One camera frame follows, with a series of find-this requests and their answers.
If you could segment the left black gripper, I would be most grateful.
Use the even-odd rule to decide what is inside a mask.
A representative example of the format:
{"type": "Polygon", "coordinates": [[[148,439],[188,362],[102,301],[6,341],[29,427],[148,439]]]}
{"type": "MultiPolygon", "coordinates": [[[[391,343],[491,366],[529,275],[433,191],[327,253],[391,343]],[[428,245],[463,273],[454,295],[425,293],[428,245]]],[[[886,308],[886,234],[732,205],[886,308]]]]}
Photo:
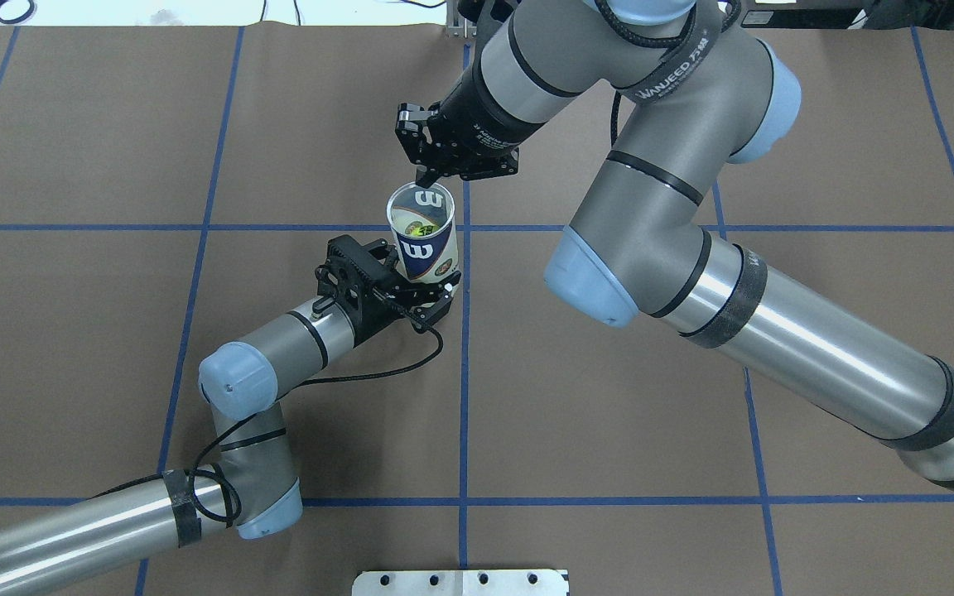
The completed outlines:
{"type": "Polygon", "coordinates": [[[355,344],[366,343],[395,320],[406,318],[417,332],[425,332],[450,312],[460,278],[407,282],[398,263],[397,245],[390,242],[361,244],[352,235],[328,242],[325,261],[316,268],[317,295],[341,308],[355,344]],[[391,298],[401,288],[404,308],[391,298]]]}

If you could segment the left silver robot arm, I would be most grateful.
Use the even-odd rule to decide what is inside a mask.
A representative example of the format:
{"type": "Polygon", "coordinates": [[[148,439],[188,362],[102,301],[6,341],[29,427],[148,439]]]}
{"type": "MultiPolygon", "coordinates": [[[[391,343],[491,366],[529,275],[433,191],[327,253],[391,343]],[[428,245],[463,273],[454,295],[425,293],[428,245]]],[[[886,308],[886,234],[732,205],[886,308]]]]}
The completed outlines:
{"type": "Polygon", "coordinates": [[[48,594],[220,532],[298,516],[281,400],[385,329],[448,310],[388,240],[316,245],[301,296],[190,346],[207,248],[195,233],[22,233],[0,250],[0,595],[48,594]],[[169,256],[159,249],[169,248],[169,256]]]}

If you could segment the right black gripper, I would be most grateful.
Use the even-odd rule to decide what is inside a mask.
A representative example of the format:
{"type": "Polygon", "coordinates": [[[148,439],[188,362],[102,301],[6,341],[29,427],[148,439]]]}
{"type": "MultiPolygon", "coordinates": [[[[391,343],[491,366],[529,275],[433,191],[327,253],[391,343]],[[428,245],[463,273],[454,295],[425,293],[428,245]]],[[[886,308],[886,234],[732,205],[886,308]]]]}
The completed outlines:
{"type": "Polygon", "coordinates": [[[441,178],[488,180],[518,173],[518,144],[504,115],[476,91],[458,91],[426,109],[397,106],[395,136],[414,169],[414,185],[430,189],[441,178]]]}

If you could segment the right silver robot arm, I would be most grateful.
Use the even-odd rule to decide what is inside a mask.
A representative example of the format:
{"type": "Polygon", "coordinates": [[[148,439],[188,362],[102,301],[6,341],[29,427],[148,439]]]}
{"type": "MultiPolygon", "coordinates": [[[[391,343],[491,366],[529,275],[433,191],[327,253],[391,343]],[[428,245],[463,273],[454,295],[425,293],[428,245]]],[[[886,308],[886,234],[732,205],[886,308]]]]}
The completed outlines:
{"type": "Polygon", "coordinates": [[[610,327],[663,320],[954,492],[954,368],[693,223],[720,169],[771,150],[800,107],[796,76],[730,6],[523,1],[482,23],[446,96],[398,107],[417,184],[512,175],[520,144],[606,80],[634,109],[564,227],[549,290],[610,327]]]}

